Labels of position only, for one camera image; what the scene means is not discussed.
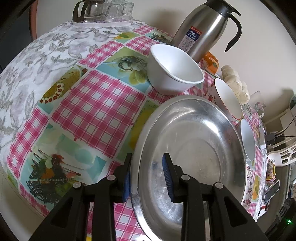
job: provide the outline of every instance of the screw head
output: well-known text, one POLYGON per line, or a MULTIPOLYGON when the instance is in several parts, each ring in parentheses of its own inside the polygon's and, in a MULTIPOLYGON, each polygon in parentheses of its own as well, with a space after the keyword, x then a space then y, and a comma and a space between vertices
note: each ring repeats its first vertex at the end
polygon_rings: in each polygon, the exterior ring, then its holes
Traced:
POLYGON ((224 187, 224 185, 222 183, 215 183, 215 187, 222 189, 224 187))
POLYGON ((81 187, 81 182, 74 182, 74 183, 73 183, 73 187, 74 187, 75 189, 80 188, 80 187, 81 187))
POLYGON ((115 178, 116 178, 116 176, 114 176, 114 175, 109 175, 109 176, 107 177, 107 180, 108 180, 108 181, 113 181, 113 180, 115 180, 115 178))
POLYGON ((190 176, 188 175, 182 175, 181 177, 184 181, 188 181, 190 179, 190 176))

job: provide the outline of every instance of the white bowl with red rim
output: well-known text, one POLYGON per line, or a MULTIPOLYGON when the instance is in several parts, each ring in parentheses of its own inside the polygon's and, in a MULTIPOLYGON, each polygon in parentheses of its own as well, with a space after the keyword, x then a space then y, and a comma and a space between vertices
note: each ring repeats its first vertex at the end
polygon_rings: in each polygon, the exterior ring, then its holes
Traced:
POLYGON ((223 80, 216 78, 204 97, 216 104, 230 121, 239 121, 242 118, 239 100, 223 80))

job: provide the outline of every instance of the thermos handle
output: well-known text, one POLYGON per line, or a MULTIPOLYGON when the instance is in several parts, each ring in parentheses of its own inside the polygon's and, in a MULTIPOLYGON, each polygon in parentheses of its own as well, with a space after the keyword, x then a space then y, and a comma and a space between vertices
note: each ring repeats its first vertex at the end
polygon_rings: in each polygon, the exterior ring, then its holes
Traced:
POLYGON ((228 43, 225 52, 227 52, 235 43, 239 40, 239 38, 242 35, 242 26, 240 22, 237 20, 235 16, 233 16, 231 13, 228 13, 228 17, 231 18, 237 25, 237 34, 234 36, 234 38, 228 43))
POLYGON ((74 8, 74 11, 73 11, 73 16, 72 16, 72 20, 73 22, 76 22, 76 23, 79 23, 79 22, 82 22, 84 20, 84 14, 85 14, 85 9, 86 7, 89 5, 89 1, 87 0, 82 0, 80 2, 78 2, 74 8), (78 8, 79 8, 79 5, 84 2, 83 4, 83 7, 81 9, 81 15, 80 17, 78 17, 78 8))

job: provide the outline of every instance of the white wall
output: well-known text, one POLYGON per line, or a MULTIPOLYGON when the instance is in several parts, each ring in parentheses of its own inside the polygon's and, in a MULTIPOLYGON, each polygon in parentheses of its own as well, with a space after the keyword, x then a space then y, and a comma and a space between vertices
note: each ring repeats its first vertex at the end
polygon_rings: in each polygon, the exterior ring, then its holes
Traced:
MULTIPOLYGON (((185 17, 205 0, 131 0, 135 3, 133 17, 175 34, 185 17)), ((240 40, 224 52, 235 36, 237 27, 228 21, 226 30, 211 52, 220 66, 231 65, 249 88, 250 94, 260 90, 267 104, 269 118, 287 106, 296 90, 296 46, 288 32, 259 0, 227 0, 242 16, 240 40)), ((49 31, 71 20, 77 0, 39 0, 37 34, 49 31)))

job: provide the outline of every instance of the tablecloth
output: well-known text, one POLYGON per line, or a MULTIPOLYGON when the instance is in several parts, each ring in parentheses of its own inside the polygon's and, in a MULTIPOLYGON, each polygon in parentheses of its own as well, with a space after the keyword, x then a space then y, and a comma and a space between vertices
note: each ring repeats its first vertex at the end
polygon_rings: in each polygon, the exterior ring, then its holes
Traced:
MULTIPOLYGON (((148 117, 173 97, 155 91, 146 74, 150 46, 171 39, 137 20, 105 28, 67 22, 28 45, 2 72, 0 160, 37 212, 46 216, 73 182, 96 183, 134 151, 148 117)), ((181 94, 203 96, 213 82, 204 75, 203 83, 181 94)), ((258 141, 262 123, 244 115, 258 141)), ((266 165, 266 150, 257 146, 242 203, 255 220, 266 165)), ((117 240, 147 239, 130 200, 115 204, 114 213, 117 240)))

